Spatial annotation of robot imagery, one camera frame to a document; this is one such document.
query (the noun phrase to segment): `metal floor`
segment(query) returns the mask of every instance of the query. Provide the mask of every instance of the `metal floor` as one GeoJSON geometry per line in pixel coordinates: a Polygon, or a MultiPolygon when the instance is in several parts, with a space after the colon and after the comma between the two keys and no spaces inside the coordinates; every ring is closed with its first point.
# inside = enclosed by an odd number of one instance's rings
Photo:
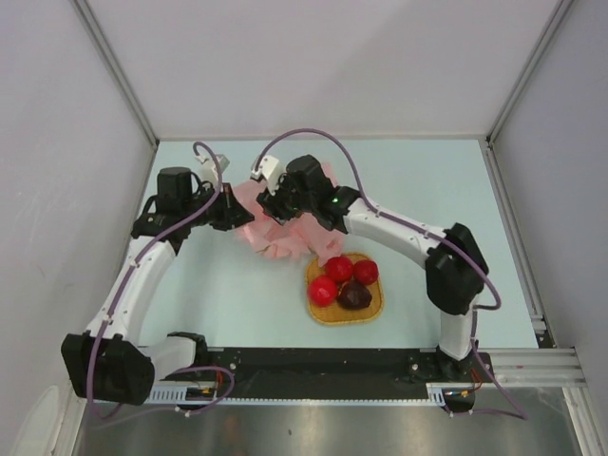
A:
{"type": "MultiPolygon", "coordinates": [[[[85,418],[74,455],[403,456],[579,455],[561,389],[513,389],[529,422],[480,415],[449,419],[439,408],[225,406],[184,418],[159,411],[97,428],[85,418]]],[[[478,407],[506,407],[483,389],[478,407]]],[[[137,413],[122,411],[118,419],[137,413]]]]}

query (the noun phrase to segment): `light blue tabletop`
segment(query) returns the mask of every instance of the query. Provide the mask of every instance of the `light blue tabletop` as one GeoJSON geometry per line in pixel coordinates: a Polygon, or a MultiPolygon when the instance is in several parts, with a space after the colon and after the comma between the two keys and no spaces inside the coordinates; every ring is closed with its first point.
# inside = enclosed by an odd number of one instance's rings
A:
{"type": "MultiPolygon", "coordinates": [[[[265,141],[209,142],[231,161],[224,180],[237,185],[265,141]]],[[[478,336],[486,348],[537,347],[498,206],[475,141],[345,141],[368,195],[383,206],[428,224],[467,225],[503,297],[499,312],[481,312],[478,336]]],[[[284,164],[304,154],[330,162],[339,183],[354,186],[345,158],[330,142],[280,143],[284,164]]],[[[167,166],[197,169],[191,142],[162,142],[145,197],[167,166]]],[[[269,260],[235,233],[197,228],[162,279],[142,328],[141,344],[173,331],[205,335],[214,347],[422,348],[439,340],[439,312],[428,301],[422,269],[368,239],[350,236],[346,251],[373,257],[380,269],[385,309],[371,323],[328,327],[308,314],[304,270],[310,260],[269,260]]],[[[480,303],[491,304],[484,290],[480,303]]]]}

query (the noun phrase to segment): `white connector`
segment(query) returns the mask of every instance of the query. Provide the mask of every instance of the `white connector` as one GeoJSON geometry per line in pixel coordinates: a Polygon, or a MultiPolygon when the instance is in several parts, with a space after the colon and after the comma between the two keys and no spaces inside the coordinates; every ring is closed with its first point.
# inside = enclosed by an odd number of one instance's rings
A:
{"type": "Polygon", "coordinates": [[[278,188],[278,181],[280,177],[285,173],[285,168],[281,162],[270,155],[265,156],[259,167],[256,169],[257,158],[254,161],[254,165],[251,167],[251,179],[254,181],[261,181],[264,179],[268,186],[268,191],[271,195],[275,194],[278,188]]]}
{"type": "MultiPolygon", "coordinates": [[[[199,172],[197,173],[200,177],[200,180],[209,181],[213,184],[214,187],[218,185],[218,170],[216,169],[216,164],[213,162],[213,160],[202,155],[197,155],[196,158],[201,164],[199,172]]],[[[226,170],[226,168],[228,168],[228,165],[230,164],[230,161],[226,158],[225,155],[218,155],[218,162],[219,169],[222,173],[226,170]]]]}

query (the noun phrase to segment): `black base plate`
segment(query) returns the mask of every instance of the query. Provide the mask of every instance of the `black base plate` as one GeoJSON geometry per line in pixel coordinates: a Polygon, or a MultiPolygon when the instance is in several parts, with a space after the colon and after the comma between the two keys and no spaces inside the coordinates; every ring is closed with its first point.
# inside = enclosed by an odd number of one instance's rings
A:
{"type": "MultiPolygon", "coordinates": [[[[230,370],[242,399],[391,400],[426,399],[426,383],[471,384],[475,359],[442,374],[435,350],[419,349],[210,349],[211,362],[230,370]]],[[[487,365],[489,355],[481,353],[487,365]]],[[[213,372],[171,375],[170,380],[214,381],[213,372]]],[[[224,379],[222,389],[228,382],[224,379]]]]}

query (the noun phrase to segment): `white wall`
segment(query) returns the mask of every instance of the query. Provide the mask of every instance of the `white wall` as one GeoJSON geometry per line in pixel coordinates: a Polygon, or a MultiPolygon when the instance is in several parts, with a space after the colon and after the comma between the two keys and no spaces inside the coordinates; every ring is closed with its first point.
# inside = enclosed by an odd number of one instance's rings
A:
{"type": "Polygon", "coordinates": [[[89,0],[162,139],[483,135],[558,0],[89,0]]]}
{"type": "Polygon", "coordinates": [[[541,297],[608,423],[608,2],[579,0],[496,144],[541,297]]]}
{"type": "Polygon", "coordinates": [[[0,5],[0,454],[67,378],[117,273],[152,150],[68,1],[0,5]]]}

